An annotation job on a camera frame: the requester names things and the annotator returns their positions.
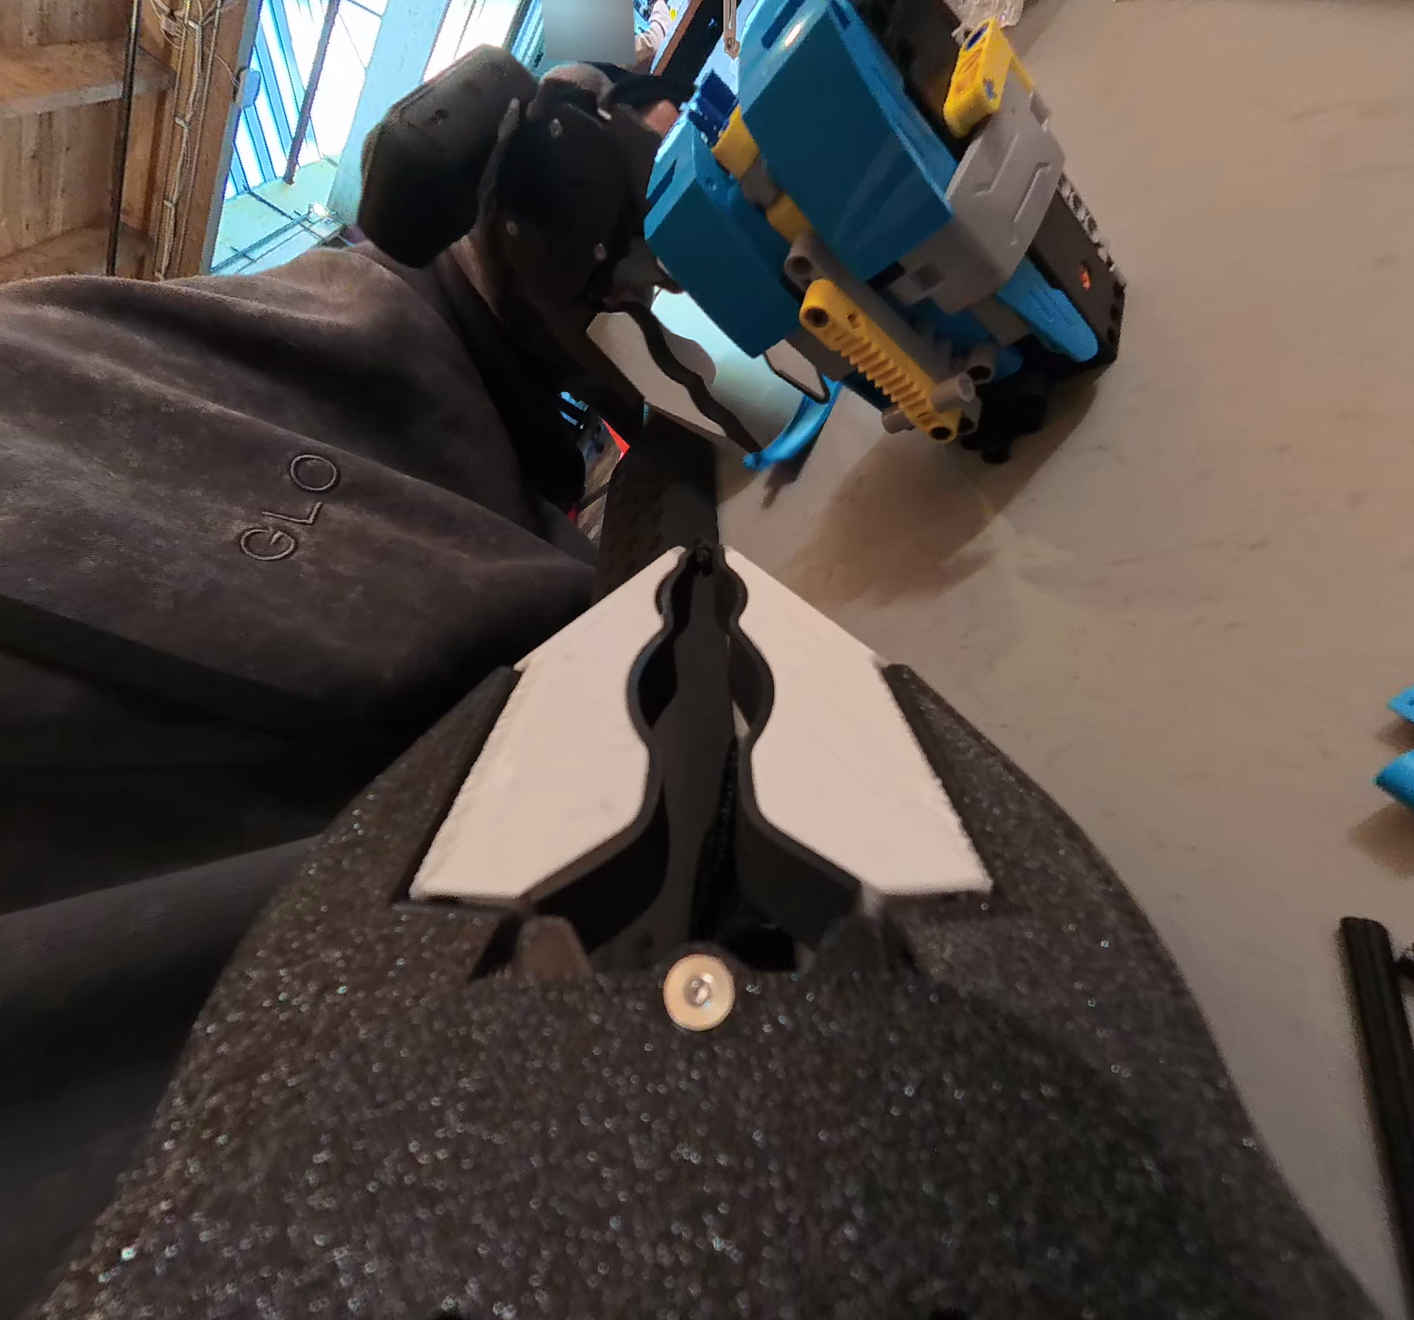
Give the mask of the grey desk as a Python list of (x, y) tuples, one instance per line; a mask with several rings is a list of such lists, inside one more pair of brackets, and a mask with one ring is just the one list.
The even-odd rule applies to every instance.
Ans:
[(1410, 940), (1410, 816), (1371, 784), (1410, 744), (1410, 5), (1031, 0), (1120, 360), (1006, 466), (847, 397), (794, 482), (720, 474), (727, 545), (1103, 851), (1385, 1316), (1410, 1306), (1339, 919)]

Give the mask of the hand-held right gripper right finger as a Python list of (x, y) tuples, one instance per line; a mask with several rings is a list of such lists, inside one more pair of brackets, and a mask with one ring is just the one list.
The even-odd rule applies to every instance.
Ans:
[(734, 875), (794, 940), (844, 916), (983, 899), (992, 875), (883, 662), (741, 550), (717, 552), (736, 732)]

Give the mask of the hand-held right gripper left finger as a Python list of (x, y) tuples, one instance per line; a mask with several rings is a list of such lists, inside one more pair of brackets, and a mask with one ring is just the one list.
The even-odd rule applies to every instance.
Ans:
[(513, 689), (410, 880), (413, 902), (563, 916), (587, 949), (656, 902), (661, 768), (635, 678), (661, 651), (669, 550), (513, 669)]

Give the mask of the paned window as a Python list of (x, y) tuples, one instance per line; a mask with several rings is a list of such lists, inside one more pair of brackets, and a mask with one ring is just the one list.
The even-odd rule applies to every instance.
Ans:
[(214, 274), (353, 239), (382, 114), (482, 41), (520, 48), (538, 0), (255, 0)]

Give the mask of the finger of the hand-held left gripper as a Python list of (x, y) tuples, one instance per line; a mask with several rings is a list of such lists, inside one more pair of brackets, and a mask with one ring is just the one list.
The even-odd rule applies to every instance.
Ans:
[(780, 340), (762, 355), (773, 377), (808, 399), (830, 397), (830, 348), (817, 340)]
[(717, 360), (697, 340), (669, 332), (647, 307), (598, 313), (587, 338), (652, 416), (717, 444), (762, 452), (746, 422), (717, 393)]

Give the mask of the pile of loose brick pieces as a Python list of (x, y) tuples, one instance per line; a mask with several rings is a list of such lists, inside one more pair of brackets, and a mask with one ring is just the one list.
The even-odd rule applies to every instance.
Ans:
[(1406, 686), (1386, 701), (1386, 709), (1395, 721), (1395, 744), (1401, 751), (1376, 772), (1376, 788), (1400, 804), (1414, 808), (1414, 686)]

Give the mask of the blue yellow toy brick model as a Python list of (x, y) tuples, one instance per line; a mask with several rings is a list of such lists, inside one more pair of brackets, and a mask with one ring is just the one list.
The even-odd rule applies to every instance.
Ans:
[(1120, 359), (1126, 279), (996, 17), (754, 0), (647, 185), (665, 277), (749, 359), (830, 348), (886, 429), (1006, 464)]

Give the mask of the thin black axle rod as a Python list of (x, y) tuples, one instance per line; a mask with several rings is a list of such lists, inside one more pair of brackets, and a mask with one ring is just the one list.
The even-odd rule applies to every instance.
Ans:
[(1385, 922), (1341, 916), (1341, 952), (1366, 1049), (1366, 1081), (1386, 1158), (1386, 1189), (1400, 1231), (1414, 1226), (1414, 1044), (1406, 1012), (1401, 968)]

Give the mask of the narrow blue curved arc piece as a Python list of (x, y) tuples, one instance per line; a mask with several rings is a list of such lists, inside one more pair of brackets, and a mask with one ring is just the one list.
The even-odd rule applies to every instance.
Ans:
[(764, 471), (808, 456), (816, 438), (820, 435), (820, 427), (837, 408), (840, 390), (840, 382), (827, 382), (824, 399), (813, 399), (808, 393), (802, 393), (788, 425), (762, 452), (744, 456), (744, 468)]

